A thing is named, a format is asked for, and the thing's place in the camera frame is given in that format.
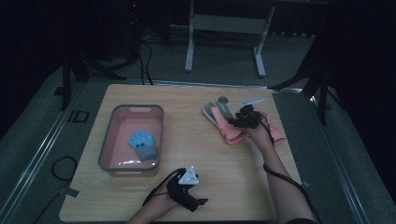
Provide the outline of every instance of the sleeve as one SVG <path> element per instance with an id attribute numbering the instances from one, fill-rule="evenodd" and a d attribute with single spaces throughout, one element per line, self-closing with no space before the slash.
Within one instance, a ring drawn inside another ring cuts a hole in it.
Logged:
<path id="1" fill-rule="evenodd" d="M 316 224 L 316 222 L 308 218 L 296 218 L 286 224 Z"/>

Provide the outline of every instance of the wooden table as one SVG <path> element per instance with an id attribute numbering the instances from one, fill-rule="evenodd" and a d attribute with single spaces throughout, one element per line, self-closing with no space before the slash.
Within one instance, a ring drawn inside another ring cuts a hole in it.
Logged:
<path id="1" fill-rule="evenodd" d="M 71 188 L 77 199 L 66 197 L 63 221 L 123 221 L 140 207 L 149 192 L 172 171 L 194 165 L 200 183 L 190 189 L 195 198 L 209 201 L 195 212 L 177 207 L 161 221 L 275 219 L 262 157 L 247 138 L 227 145 L 218 129 L 203 115 L 202 107 L 220 96 L 229 99 L 232 112 L 248 98 L 264 97 L 255 104 L 269 115 L 281 132 L 282 123 L 271 92 L 265 89 L 110 85 Z M 154 177 L 112 177 L 97 160 L 113 108 L 117 105 L 160 105 L 164 109 L 163 148 L 159 173 Z M 291 177 L 301 182 L 286 140 L 276 147 Z"/>

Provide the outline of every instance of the white object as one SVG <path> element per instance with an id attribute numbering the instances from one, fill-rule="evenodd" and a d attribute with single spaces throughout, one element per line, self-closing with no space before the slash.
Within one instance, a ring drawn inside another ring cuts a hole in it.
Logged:
<path id="1" fill-rule="evenodd" d="M 190 169 L 184 174 L 179 180 L 178 184 L 180 185 L 197 185 L 199 180 L 197 175 L 195 174 L 194 166 L 190 167 Z"/>
<path id="2" fill-rule="evenodd" d="M 244 105 L 253 105 L 256 104 L 258 102 L 262 102 L 264 101 L 264 98 L 258 98 L 258 99 L 247 99 L 245 102 L 240 103 L 240 106 L 244 106 Z"/>

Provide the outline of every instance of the table leg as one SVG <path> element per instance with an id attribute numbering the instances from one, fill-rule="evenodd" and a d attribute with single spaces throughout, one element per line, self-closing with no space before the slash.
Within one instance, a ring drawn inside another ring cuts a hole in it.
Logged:
<path id="1" fill-rule="evenodd" d="M 271 20 L 274 16 L 275 8 L 276 7 L 274 6 L 270 8 L 264 26 L 262 27 L 262 38 L 260 40 L 260 44 L 257 47 L 253 48 L 254 58 L 256 60 L 257 72 L 259 77 L 265 77 L 265 69 L 264 69 L 264 64 L 262 62 L 262 47 L 264 46 L 265 38 L 268 35 L 268 30 L 271 25 Z"/>
<path id="2" fill-rule="evenodd" d="M 190 27 L 189 27 L 189 45 L 187 46 L 186 72 L 192 71 L 192 60 L 194 56 L 194 0 L 190 0 Z"/>

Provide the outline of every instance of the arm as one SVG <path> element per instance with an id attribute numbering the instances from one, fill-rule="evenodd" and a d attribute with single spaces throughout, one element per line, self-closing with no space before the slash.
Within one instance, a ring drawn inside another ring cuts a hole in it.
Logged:
<path id="1" fill-rule="evenodd" d="M 166 181 L 145 205 L 143 205 L 127 222 L 127 224 L 149 224 L 151 221 L 162 217 L 178 205 L 167 193 Z"/>
<path id="2" fill-rule="evenodd" d="M 268 125 L 266 119 L 262 119 L 262 123 Z M 266 166 L 274 172 L 290 177 L 262 125 L 256 129 L 248 128 L 246 132 L 262 153 Z M 279 223 L 286 223 L 295 218 L 315 220 L 304 195 L 295 186 L 274 175 L 267 177 Z"/>

